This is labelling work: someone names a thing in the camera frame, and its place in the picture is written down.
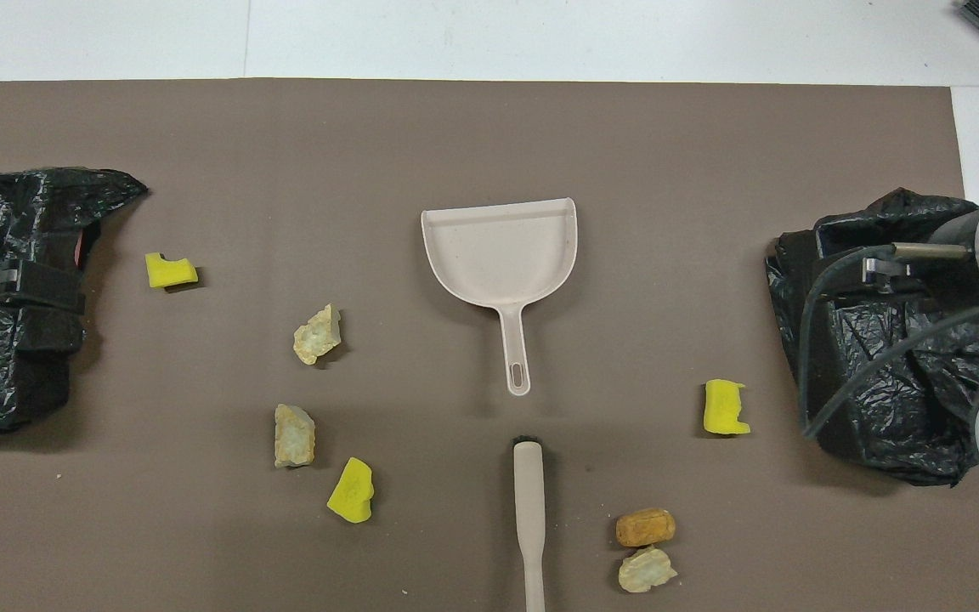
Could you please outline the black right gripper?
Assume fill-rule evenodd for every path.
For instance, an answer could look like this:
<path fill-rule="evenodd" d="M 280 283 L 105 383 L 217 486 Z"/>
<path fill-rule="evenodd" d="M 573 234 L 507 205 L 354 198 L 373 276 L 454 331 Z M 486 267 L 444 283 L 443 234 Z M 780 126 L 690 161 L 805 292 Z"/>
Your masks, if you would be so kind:
<path fill-rule="evenodd" d="M 978 301 L 979 280 L 970 246 L 894 241 L 860 264 L 862 301 Z"/>

